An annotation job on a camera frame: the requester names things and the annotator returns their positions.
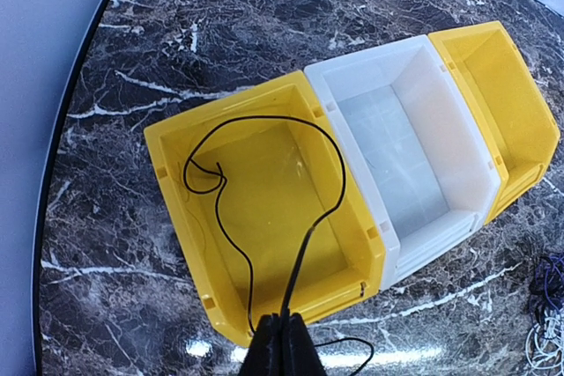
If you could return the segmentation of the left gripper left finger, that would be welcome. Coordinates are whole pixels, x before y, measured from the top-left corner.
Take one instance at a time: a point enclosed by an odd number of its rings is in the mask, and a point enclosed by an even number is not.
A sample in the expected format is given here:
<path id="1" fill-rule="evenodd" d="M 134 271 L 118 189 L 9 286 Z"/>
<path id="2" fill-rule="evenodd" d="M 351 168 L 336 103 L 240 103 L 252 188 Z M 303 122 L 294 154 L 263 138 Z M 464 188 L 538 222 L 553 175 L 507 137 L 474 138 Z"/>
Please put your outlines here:
<path id="1" fill-rule="evenodd" d="M 282 374 L 280 318 L 263 315 L 239 370 L 240 375 L 278 376 Z"/>

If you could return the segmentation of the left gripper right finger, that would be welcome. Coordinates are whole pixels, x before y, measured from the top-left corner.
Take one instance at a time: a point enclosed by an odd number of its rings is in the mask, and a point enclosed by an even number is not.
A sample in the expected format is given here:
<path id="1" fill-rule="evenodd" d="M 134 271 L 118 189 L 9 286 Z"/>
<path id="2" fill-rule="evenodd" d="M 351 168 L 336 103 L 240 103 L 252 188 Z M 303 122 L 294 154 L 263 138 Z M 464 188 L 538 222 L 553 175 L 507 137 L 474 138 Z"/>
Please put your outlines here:
<path id="1" fill-rule="evenodd" d="M 281 374 L 307 376 L 326 374 L 299 313 L 282 314 Z"/>

